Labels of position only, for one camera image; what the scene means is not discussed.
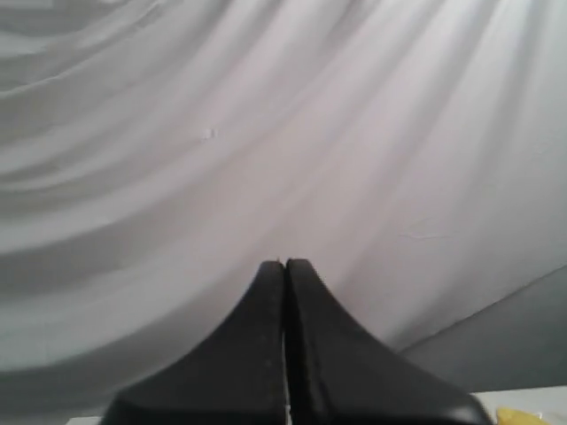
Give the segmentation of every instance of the white backdrop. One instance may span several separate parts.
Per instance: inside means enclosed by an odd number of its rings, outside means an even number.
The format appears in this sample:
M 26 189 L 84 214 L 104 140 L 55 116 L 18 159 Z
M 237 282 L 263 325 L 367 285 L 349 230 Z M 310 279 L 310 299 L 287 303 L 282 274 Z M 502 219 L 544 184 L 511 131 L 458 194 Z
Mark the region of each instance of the white backdrop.
M 0 413 L 178 358 L 262 259 L 401 348 L 567 262 L 564 0 L 0 0 Z

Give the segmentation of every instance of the white fabric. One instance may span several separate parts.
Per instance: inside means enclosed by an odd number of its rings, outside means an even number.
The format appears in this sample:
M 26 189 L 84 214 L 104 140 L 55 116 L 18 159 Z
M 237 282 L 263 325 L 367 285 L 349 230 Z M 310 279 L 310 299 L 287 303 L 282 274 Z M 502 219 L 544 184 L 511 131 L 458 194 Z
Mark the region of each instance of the white fabric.
M 567 259 L 567 3 L 0 0 L 0 410 L 310 258 L 402 347 Z

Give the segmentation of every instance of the yellow object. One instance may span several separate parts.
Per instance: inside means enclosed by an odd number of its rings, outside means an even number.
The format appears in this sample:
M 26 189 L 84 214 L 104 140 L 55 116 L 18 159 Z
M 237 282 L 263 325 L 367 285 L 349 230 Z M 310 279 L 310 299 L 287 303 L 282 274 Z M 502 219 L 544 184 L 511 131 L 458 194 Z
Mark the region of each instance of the yellow object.
M 499 407 L 496 410 L 498 425 L 549 425 L 548 422 L 538 418 L 535 414 L 520 410 Z

